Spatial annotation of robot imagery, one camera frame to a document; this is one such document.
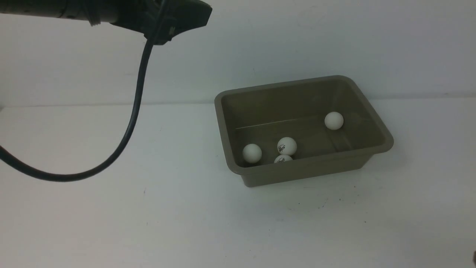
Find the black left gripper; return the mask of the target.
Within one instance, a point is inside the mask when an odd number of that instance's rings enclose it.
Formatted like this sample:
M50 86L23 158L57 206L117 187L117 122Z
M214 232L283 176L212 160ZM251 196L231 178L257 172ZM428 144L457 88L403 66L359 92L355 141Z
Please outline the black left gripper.
M118 0L117 3L119 17L114 26L139 32L148 39L160 22L155 45L164 45L181 33L206 26L213 10L201 0Z

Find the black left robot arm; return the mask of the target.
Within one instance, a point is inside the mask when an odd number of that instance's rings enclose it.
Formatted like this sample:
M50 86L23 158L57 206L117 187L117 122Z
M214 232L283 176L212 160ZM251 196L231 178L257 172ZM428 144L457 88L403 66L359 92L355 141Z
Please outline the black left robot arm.
M150 36L160 22L155 45L207 25L211 5L201 0L2 0L1 13L110 23Z

